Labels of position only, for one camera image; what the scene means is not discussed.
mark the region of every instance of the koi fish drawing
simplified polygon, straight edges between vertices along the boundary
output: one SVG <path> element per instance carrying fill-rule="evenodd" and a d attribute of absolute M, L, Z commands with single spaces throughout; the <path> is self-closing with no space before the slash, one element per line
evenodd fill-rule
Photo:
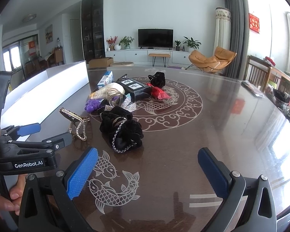
<path fill-rule="evenodd" d="M 140 179 L 139 173 L 135 174 L 122 171 L 128 180 L 127 187 L 122 184 L 121 192 L 117 193 L 114 188 L 110 186 L 110 182 L 103 184 L 101 181 L 93 178 L 89 180 L 89 189 L 92 195 L 96 198 L 96 206 L 103 214 L 104 206 L 122 206 L 132 200 L 137 200 L 140 196 L 136 195 L 138 189 L 138 181 Z"/>
<path fill-rule="evenodd" d="M 117 177 L 115 166 L 109 161 L 109 154 L 103 151 L 102 157 L 98 157 L 98 161 L 93 168 L 96 172 L 96 176 L 102 174 L 105 178 L 114 179 Z"/>

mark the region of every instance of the black tv screen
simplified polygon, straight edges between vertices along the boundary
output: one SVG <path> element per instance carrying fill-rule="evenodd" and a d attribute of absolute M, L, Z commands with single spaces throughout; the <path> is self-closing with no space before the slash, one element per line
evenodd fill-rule
<path fill-rule="evenodd" d="M 173 47 L 173 30 L 166 29 L 139 29 L 139 47 Z"/>

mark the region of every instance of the bottle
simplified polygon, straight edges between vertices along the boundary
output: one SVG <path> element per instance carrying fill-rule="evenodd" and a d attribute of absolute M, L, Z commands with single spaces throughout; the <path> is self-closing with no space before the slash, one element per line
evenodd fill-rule
<path fill-rule="evenodd" d="M 60 42 L 59 37 L 57 38 L 57 47 L 61 47 L 61 42 Z"/>

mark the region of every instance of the gray curtain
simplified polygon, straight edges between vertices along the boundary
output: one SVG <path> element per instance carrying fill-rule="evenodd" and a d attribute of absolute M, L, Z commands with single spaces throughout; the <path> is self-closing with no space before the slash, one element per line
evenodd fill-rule
<path fill-rule="evenodd" d="M 225 6 L 232 12 L 230 50 L 236 52 L 235 59 L 226 67 L 225 76 L 238 79 L 244 43 L 244 5 L 243 0 L 225 0 Z"/>

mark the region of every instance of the brown glossy tabletop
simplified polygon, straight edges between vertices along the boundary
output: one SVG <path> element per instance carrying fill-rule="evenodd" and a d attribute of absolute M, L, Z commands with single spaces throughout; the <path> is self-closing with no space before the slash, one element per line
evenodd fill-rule
<path fill-rule="evenodd" d="M 76 140 L 58 151 L 59 169 L 65 170 L 87 146 L 97 148 L 101 163 L 89 180 L 95 178 L 97 191 L 103 184 L 108 193 L 125 197 L 114 204 L 106 200 L 108 195 L 104 196 L 106 199 L 99 195 L 99 200 L 108 205 L 101 205 L 101 201 L 96 204 L 86 182 L 73 201 L 93 229 L 200 231 L 221 201 L 197 162 L 202 147 L 208 147 L 231 171 L 255 178 L 265 174 L 271 183 L 276 214 L 290 205 L 290 123 L 269 99 L 253 97 L 240 81 L 202 72 L 144 67 L 110 70 L 115 79 L 127 73 L 142 81 L 148 74 L 164 71 L 165 90 L 172 99 L 171 103 L 138 103 L 134 116 L 144 130 L 141 148 L 115 153 L 102 137 L 96 118 L 87 126 L 87 142 Z M 86 116 L 87 97 L 104 72 L 89 70 L 90 84 L 59 108 Z M 29 140 L 68 130 L 69 122 L 60 115 L 59 108 L 41 124 L 42 131 Z M 237 213 L 229 230 L 238 217 Z"/>

